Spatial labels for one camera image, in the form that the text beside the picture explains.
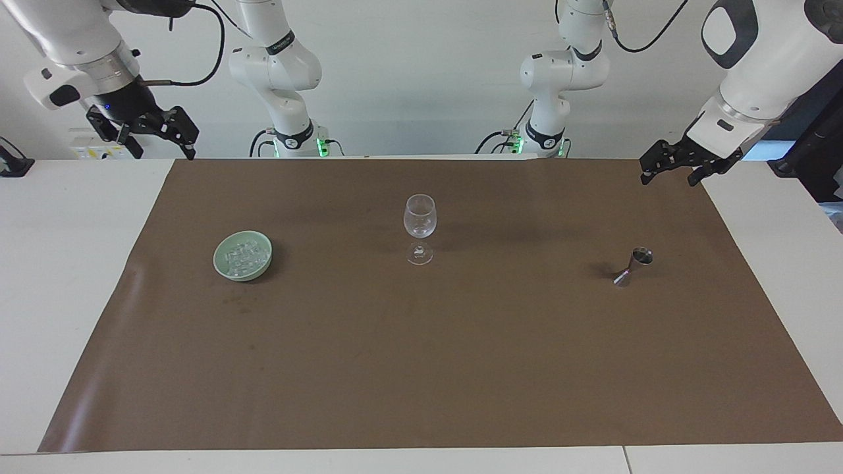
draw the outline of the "green led light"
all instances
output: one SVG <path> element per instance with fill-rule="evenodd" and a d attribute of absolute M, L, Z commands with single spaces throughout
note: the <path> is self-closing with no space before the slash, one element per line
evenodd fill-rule
<path fill-rule="evenodd" d="M 570 152 L 571 152 L 571 140 L 566 138 L 566 139 L 562 140 L 562 146 L 559 147 L 559 156 L 567 158 L 568 154 Z"/>
<path fill-rule="evenodd" d="M 316 146 L 319 148 L 319 156 L 324 158 L 330 154 L 330 150 L 325 143 L 325 140 L 316 138 Z"/>

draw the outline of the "metal jigger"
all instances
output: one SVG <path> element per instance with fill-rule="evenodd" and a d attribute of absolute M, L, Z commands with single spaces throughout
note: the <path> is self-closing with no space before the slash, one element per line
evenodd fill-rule
<path fill-rule="evenodd" d="M 652 250 L 646 247 L 638 247 L 632 251 L 630 265 L 615 277 L 612 282 L 616 287 L 623 288 L 630 284 L 630 274 L 639 268 L 646 267 L 652 263 Z"/>

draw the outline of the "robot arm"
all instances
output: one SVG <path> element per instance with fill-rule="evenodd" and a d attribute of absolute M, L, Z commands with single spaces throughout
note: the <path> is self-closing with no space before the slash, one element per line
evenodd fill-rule
<path fill-rule="evenodd" d="M 571 47 L 543 51 L 522 64 L 521 82 L 535 96 L 533 114 L 519 130 L 524 152 L 556 156 L 571 113 L 562 93 L 594 89 L 606 82 L 609 59 L 601 54 L 605 22 L 602 0 L 567 0 L 559 33 Z"/>
<path fill-rule="evenodd" d="M 27 89 L 44 107 L 58 109 L 91 99 L 86 115 L 106 142 L 125 144 L 136 158 L 143 150 L 131 133 L 156 135 L 179 145 L 188 159 L 199 130 L 181 107 L 164 111 L 142 85 L 140 67 L 109 22 L 112 9 L 170 18 L 185 15 L 193 1 L 2 0 L 18 23 L 38 41 L 53 63 L 25 77 Z"/>
<path fill-rule="evenodd" d="M 260 46 L 234 50 L 228 64 L 231 75 L 263 100 L 281 156 L 325 155 L 327 131 L 310 118 L 298 93 L 319 85 L 319 60 L 290 29 L 281 0 L 237 0 L 237 4 L 245 30 Z"/>
<path fill-rule="evenodd" d="M 843 1 L 720 0 L 702 40 L 727 76 L 682 140 L 660 140 L 641 157 L 645 185 L 682 166 L 695 168 L 692 186 L 729 171 L 744 143 L 843 59 Z"/>

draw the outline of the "brown tablecloth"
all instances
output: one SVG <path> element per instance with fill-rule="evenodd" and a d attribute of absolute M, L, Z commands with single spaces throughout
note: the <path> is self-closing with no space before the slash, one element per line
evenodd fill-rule
<path fill-rule="evenodd" d="M 842 440 L 705 190 L 636 167 L 177 161 L 40 451 Z M 275 260 L 232 283 L 243 229 Z"/>

